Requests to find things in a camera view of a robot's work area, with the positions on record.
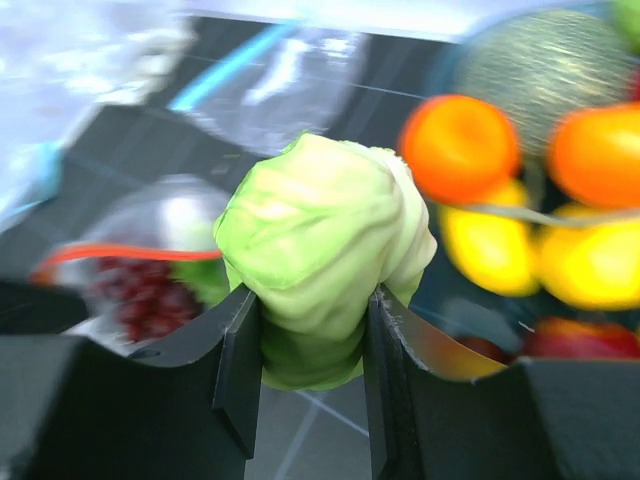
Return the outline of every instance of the plastic wrap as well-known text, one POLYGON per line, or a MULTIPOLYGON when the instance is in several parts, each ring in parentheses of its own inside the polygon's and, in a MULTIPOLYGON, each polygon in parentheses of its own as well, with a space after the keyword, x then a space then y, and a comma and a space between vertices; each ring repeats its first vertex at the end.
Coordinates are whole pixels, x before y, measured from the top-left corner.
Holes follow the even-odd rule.
POLYGON ((279 27, 270 38, 263 33, 213 66, 170 107, 207 132, 265 157, 278 155, 304 131, 326 131, 360 79, 369 37, 305 22, 279 27), (247 65, 227 72, 245 56, 247 65))
POLYGON ((40 101, 59 116, 78 115, 96 100, 142 103, 195 39, 180 0, 89 0, 78 7, 56 3, 51 39, 36 52, 40 101))
POLYGON ((228 293, 213 224, 229 200, 191 175, 164 177, 115 202, 77 243, 55 250, 34 279, 79 289, 94 318, 72 331, 119 352, 165 336, 228 293), (181 281, 190 260, 210 268, 207 292, 181 281))

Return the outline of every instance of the yellow lemon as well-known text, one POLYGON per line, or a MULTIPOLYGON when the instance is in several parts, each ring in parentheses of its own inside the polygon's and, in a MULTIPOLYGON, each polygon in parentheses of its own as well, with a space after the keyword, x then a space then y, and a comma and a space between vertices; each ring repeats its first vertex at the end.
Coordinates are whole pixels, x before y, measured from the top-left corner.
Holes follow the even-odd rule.
MULTIPOLYGON (((483 203, 525 206, 524 186, 509 180, 483 203)), ((442 245, 456 268, 479 287, 504 296, 523 297, 539 289, 532 226, 524 221, 439 209, 442 245)))
MULTIPOLYGON (((556 210, 567 218, 604 213, 578 204, 556 210)), ((577 308, 626 310, 640 306, 640 220, 586 228, 544 227, 539 237, 540 280, 577 308)))

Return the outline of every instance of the orange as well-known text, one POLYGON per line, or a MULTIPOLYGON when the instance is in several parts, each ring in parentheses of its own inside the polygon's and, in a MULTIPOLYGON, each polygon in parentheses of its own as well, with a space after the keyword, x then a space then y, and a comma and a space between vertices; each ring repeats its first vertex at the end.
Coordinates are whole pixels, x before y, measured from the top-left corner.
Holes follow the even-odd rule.
POLYGON ((463 95, 420 105, 405 124, 399 150, 418 188, 445 204, 479 201, 519 166, 517 134, 506 115, 463 95))
POLYGON ((548 170, 581 203, 640 207, 640 102, 569 114, 552 139, 548 170))

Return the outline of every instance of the blue strip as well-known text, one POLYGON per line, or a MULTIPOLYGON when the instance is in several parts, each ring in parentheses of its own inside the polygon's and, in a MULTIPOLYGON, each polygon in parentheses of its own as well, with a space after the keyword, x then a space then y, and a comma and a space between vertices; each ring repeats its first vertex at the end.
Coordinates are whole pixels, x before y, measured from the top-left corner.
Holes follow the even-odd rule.
POLYGON ((38 157, 40 159, 40 180, 39 185, 36 187, 39 189, 37 199, 26 205, 21 205, 11 212, 8 217, 19 215, 27 210, 31 210, 37 207, 42 202, 52 199, 58 193, 60 188, 60 181, 62 178, 62 171, 60 168, 60 148, 56 143, 42 143, 38 145, 38 157))
POLYGON ((246 67, 269 48, 273 47, 279 40, 298 28, 301 22, 302 18, 294 18, 287 23, 265 28, 258 35, 222 59, 222 61, 212 65, 198 75, 195 80, 178 93, 167 108, 179 113, 190 112, 203 98, 211 95, 217 88, 231 80, 243 67, 246 67))

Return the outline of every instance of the green leaf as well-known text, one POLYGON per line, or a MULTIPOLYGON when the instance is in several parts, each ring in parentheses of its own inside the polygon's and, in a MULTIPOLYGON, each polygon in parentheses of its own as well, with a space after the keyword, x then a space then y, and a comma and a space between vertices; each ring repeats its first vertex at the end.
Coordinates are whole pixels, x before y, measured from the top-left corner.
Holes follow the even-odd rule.
POLYGON ((218 305, 230 291, 222 260, 174 262, 171 277, 189 287, 207 307, 218 305))

